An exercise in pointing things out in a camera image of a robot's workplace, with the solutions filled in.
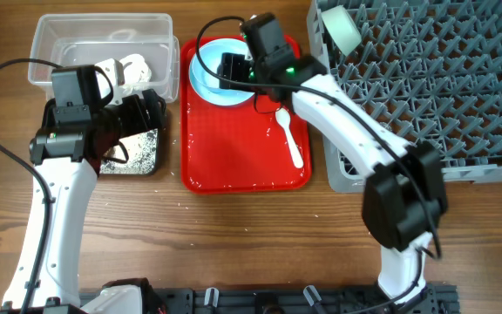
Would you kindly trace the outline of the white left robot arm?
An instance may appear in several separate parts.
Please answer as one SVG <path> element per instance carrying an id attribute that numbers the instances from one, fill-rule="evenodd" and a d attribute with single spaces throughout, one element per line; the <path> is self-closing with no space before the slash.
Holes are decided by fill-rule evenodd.
<path id="1" fill-rule="evenodd" d="M 31 142 L 31 212 L 3 309 L 38 311 L 54 300 L 80 306 L 80 244 L 103 157 L 120 139 L 165 124 L 166 102 L 153 89 L 119 105 L 47 102 Z"/>

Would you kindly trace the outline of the pale green bowl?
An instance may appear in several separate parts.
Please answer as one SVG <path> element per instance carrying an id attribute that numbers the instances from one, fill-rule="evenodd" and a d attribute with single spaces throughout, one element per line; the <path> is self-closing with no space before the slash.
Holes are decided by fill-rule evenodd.
<path id="1" fill-rule="evenodd" d="M 344 56 L 349 56 L 362 43 L 355 21 L 341 5 L 323 11 L 321 17 L 328 34 Z"/>

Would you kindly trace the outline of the white tissue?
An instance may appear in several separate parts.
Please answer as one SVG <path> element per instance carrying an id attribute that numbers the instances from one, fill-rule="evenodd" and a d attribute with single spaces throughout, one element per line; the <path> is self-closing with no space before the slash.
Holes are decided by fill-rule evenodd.
<path id="1" fill-rule="evenodd" d="M 152 71 L 140 54 L 128 55 L 119 61 L 123 65 L 126 84 L 147 83 L 152 77 Z"/>

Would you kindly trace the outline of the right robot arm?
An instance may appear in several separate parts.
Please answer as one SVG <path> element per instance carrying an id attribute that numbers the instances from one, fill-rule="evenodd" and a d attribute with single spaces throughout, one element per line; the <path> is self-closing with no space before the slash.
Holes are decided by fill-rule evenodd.
<path id="1" fill-rule="evenodd" d="M 223 89 L 266 93 L 347 156 L 364 178 L 363 222 L 381 246 L 378 287 L 393 304 L 416 297 L 425 259 L 442 255 L 438 223 L 448 203 L 437 149 L 386 130 L 310 55 L 270 62 L 223 53 L 212 73 Z"/>

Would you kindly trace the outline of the light blue small bowl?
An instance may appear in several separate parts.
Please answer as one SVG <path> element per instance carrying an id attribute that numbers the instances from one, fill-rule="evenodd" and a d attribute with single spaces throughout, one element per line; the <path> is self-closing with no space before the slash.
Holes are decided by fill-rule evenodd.
<path id="1" fill-rule="evenodd" d="M 211 56 L 206 56 L 203 58 L 207 67 L 214 71 L 216 75 L 217 68 L 220 64 L 221 55 L 224 52 L 214 52 Z M 216 77 L 211 76 L 209 73 L 205 73 L 204 79 L 206 80 L 206 85 L 211 87 L 214 92 L 225 92 L 225 91 L 240 91 L 240 92 L 251 92 L 252 89 L 250 87 L 242 86 L 242 85 L 234 85 L 226 82 L 225 80 L 219 80 Z"/>

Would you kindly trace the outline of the white rice pile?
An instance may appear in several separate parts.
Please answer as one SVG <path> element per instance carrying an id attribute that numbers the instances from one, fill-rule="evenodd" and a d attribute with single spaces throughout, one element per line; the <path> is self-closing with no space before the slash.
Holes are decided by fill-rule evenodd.
<path id="1" fill-rule="evenodd" d="M 101 174 L 147 175 L 155 171 L 159 144 L 157 129 L 123 138 L 120 142 L 129 155 L 128 162 L 121 164 L 103 161 L 100 168 Z"/>

